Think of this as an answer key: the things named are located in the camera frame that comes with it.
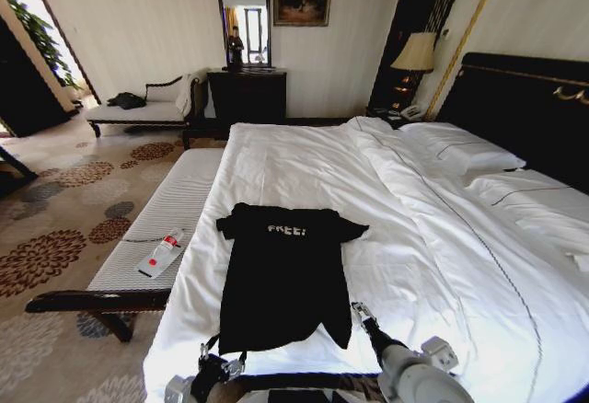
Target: lampshade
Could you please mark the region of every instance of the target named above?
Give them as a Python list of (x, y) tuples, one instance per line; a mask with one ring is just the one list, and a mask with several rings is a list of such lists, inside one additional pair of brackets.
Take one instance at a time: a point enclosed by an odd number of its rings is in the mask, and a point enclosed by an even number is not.
[(433, 44), (435, 33), (411, 33), (400, 55), (390, 66), (400, 70), (431, 72), (433, 70)]

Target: floral patterned carpet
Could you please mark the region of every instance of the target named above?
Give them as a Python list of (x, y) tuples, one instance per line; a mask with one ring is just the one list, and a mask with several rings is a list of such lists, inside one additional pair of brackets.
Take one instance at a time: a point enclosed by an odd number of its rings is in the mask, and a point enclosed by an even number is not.
[[(86, 289), (183, 151), (180, 131), (96, 139), (78, 115), (0, 144), (39, 177), (0, 200), (0, 401), (143, 401), (142, 362), (161, 315), (120, 343), (85, 313), (24, 313), (33, 296)], [(200, 139), (192, 147), (224, 146)]]

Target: bench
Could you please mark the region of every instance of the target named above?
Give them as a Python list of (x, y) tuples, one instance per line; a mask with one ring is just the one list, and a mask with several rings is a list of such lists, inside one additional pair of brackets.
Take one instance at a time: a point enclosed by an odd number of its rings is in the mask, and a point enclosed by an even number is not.
[(118, 106), (99, 105), (85, 117), (97, 138), (99, 124), (127, 124), (144, 126), (190, 127), (204, 119), (204, 108), (209, 100), (206, 69), (190, 75), (190, 110), (182, 115), (175, 100), (182, 91), (182, 76), (167, 83), (145, 85), (145, 106), (124, 110)]
[(26, 312), (85, 311), (120, 341), (129, 341), (133, 331), (116, 313), (165, 309), (182, 257), (155, 279), (140, 274), (135, 266), (174, 227), (183, 229), (184, 237), (179, 244), (186, 248), (222, 155), (222, 148), (184, 152), (87, 289), (40, 294), (29, 301)]

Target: dresser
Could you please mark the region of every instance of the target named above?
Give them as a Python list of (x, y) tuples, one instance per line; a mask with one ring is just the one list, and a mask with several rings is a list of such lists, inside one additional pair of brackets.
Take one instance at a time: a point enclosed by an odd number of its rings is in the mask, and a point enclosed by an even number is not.
[(213, 69), (208, 77), (215, 116), (221, 123), (284, 123), (285, 70), (228, 72)]

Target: white duvet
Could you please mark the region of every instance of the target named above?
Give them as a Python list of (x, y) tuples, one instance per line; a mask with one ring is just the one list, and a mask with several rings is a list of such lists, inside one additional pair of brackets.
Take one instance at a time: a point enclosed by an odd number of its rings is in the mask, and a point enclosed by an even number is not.
[[(413, 349), (433, 335), (448, 340), (460, 361), (454, 372), (475, 401), (557, 402), (583, 388), (588, 278), (495, 217), (401, 132), (355, 118), (322, 129), (237, 124), (230, 138), (144, 361), (148, 402), (163, 401), (173, 375), (196, 374), (200, 344), (218, 332), (233, 242), (214, 221), (238, 202), (331, 208), (370, 225), (342, 246), (351, 300)], [(251, 318), (271, 315), (252, 304)], [(307, 340), (250, 352), (246, 372), (379, 367), (354, 323), (347, 350), (319, 327)]]

